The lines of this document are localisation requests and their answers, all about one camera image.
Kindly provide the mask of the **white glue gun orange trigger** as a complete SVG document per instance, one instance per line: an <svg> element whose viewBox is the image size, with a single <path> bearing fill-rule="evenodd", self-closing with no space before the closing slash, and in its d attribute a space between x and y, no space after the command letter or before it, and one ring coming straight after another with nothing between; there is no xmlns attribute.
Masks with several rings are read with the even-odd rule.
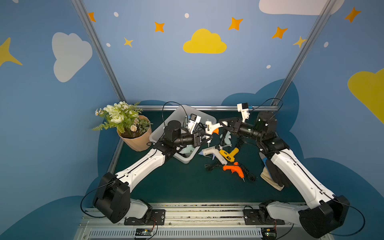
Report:
<svg viewBox="0 0 384 240"><path fill-rule="evenodd" d="M218 135L219 134L219 128L223 127L220 123L213 124L211 121L206 121L205 125L206 125L205 132L208 135L212 135L212 134Z"/></svg>

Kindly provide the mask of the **large white Greeler glue gun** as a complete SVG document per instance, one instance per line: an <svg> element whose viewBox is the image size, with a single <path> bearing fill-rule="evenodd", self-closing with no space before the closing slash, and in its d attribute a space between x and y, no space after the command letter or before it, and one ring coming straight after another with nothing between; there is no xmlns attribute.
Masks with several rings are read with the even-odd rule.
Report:
<svg viewBox="0 0 384 240"><path fill-rule="evenodd" d="M219 145L217 146L213 146L213 147L209 147L209 148L206 148L206 149L203 149L199 152L199 155L201 156L205 156L207 157L208 155L213 155L213 160L215 158L218 159L218 161L223 165L227 165L228 164L228 161L220 154L220 150L222 150L223 148Z"/></svg>

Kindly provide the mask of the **small mint glue gun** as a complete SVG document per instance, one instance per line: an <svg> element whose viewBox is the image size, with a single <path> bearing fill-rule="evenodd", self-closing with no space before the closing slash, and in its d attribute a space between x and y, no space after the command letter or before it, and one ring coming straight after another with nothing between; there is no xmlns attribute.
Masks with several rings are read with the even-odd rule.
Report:
<svg viewBox="0 0 384 240"><path fill-rule="evenodd" d="M182 155L184 158L189 157L195 150L195 147L192 145L188 145L184 147L182 150L179 151L179 154Z"/></svg>

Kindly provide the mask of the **yellow glue gun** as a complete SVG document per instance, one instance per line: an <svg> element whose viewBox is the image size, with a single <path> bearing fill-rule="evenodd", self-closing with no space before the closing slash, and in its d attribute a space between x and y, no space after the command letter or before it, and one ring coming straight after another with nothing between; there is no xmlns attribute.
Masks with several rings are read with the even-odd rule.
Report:
<svg viewBox="0 0 384 240"><path fill-rule="evenodd" d="M220 150L219 153L230 163L235 162L235 155L239 152L240 150L238 148L234 148L230 153L228 153L225 150Z"/></svg>

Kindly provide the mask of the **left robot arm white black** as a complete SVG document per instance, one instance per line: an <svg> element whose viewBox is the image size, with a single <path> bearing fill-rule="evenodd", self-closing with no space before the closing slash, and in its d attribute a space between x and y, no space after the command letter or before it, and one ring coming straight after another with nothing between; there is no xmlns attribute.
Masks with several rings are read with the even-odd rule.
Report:
<svg viewBox="0 0 384 240"><path fill-rule="evenodd" d="M152 207L144 201L132 199L133 189L183 147L200 147L213 138L213 133L219 133L218 129L209 126L209 122L206 125L205 130L196 132L183 128L177 120L169 121L162 137L147 155L123 171L116 174L106 173L102 177L96 189L93 206L114 224L123 218L149 221Z"/></svg>

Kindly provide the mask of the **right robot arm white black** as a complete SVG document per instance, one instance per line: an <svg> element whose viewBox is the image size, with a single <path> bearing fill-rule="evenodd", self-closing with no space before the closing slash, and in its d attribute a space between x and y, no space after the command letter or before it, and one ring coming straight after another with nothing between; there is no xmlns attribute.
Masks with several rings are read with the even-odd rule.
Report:
<svg viewBox="0 0 384 240"><path fill-rule="evenodd" d="M344 224L350 202L344 196L336 196L306 169L279 137L277 125L273 113L260 112L254 125L240 118L229 118L219 120L208 131L216 133L223 127L239 137L255 140L272 180L280 187L294 186L306 203L297 206L270 200L260 204L261 217L299 225L318 239Z"/></svg>

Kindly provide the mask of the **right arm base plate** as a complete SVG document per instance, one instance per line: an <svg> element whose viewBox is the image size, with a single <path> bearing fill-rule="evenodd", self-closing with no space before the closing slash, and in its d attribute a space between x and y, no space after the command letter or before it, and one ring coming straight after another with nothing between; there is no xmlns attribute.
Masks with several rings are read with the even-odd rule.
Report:
<svg viewBox="0 0 384 240"><path fill-rule="evenodd" d="M259 209L243 209L243 215L246 225L285 225L285 221L272 219L268 214Z"/></svg>

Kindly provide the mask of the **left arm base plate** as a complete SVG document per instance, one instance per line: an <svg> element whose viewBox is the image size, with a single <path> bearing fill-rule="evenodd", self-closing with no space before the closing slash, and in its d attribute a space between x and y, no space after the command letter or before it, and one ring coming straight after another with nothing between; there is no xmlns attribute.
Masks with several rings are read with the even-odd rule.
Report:
<svg viewBox="0 0 384 240"><path fill-rule="evenodd" d="M141 219L126 218L124 221L125 226L149 226L156 223L157 226L163 226L165 224L166 210L155 209L148 210Z"/></svg>

